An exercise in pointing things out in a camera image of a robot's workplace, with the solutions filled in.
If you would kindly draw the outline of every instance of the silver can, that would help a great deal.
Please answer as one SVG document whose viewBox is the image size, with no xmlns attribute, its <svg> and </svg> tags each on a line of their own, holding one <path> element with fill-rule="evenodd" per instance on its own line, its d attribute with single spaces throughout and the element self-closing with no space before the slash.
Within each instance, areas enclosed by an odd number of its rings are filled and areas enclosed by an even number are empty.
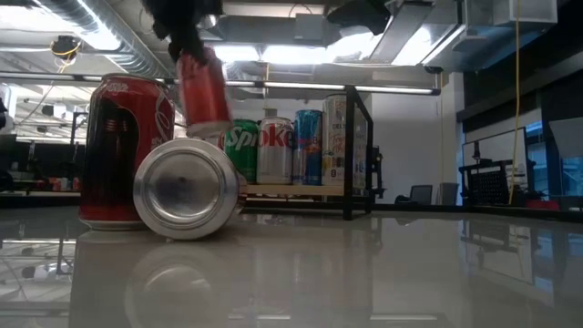
<svg viewBox="0 0 583 328">
<path fill-rule="evenodd" d="M 287 118 L 265 118 L 259 130 L 257 183 L 292 184 L 292 122 Z"/>
<path fill-rule="evenodd" d="M 134 203 L 153 231 L 194 240 L 218 230 L 242 209 L 245 188 L 245 179 L 222 150 L 181 138 L 146 156 L 134 179 Z"/>
<path fill-rule="evenodd" d="M 324 100 L 322 115 L 322 185 L 343 186 L 346 159 L 346 96 L 333 95 Z M 354 109 L 353 185 L 363 189 L 366 163 L 366 119 Z"/>
</svg>

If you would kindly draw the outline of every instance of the table surface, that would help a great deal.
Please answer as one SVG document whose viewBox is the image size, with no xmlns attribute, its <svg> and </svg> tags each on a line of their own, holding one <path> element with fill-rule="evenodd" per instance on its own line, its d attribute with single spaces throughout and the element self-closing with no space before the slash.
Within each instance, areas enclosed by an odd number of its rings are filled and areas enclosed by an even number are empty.
<svg viewBox="0 0 583 328">
<path fill-rule="evenodd" d="M 0 327 L 583 326 L 580 224 L 244 214 L 175 242 L 77 211 L 0 210 Z"/>
</svg>

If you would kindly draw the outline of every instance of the green can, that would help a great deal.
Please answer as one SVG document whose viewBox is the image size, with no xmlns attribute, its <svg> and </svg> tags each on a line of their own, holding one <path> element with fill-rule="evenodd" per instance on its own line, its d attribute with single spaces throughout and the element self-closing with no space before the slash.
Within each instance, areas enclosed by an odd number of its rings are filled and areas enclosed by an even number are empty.
<svg viewBox="0 0 583 328">
<path fill-rule="evenodd" d="M 257 180 L 257 138 L 259 128 L 250 119 L 235 119 L 225 137 L 225 152 L 247 183 Z"/>
</svg>

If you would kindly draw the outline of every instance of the blue can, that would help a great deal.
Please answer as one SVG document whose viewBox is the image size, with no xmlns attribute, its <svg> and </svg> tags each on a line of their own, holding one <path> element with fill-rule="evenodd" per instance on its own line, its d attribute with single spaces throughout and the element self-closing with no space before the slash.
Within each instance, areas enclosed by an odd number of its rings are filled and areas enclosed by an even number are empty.
<svg viewBox="0 0 583 328">
<path fill-rule="evenodd" d="M 322 112 L 315 109 L 295 113 L 293 184 L 322 185 Z"/>
</svg>

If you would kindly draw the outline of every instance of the wooden shelf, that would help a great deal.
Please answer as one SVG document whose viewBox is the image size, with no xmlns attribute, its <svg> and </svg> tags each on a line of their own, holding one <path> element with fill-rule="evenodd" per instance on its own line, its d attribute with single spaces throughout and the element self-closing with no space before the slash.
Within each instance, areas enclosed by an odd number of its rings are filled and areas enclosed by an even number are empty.
<svg viewBox="0 0 583 328">
<path fill-rule="evenodd" d="M 248 185 L 248 194 L 343 196 L 344 188 L 336 186 Z"/>
</svg>

